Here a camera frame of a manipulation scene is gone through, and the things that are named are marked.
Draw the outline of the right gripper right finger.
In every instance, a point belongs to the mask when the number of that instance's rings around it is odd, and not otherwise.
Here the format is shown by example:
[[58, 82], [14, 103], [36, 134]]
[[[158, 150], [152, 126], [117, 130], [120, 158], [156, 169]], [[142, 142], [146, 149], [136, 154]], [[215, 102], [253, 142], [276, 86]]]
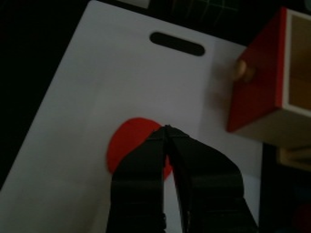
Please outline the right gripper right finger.
[[165, 133], [183, 233], [257, 233], [236, 164], [180, 129]]

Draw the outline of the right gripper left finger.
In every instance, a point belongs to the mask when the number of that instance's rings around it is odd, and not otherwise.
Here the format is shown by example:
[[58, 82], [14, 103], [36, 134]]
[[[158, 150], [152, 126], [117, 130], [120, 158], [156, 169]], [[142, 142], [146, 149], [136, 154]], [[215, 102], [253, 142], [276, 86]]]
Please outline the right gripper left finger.
[[165, 233], [164, 147], [165, 129], [161, 127], [117, 165], [105, 233]]

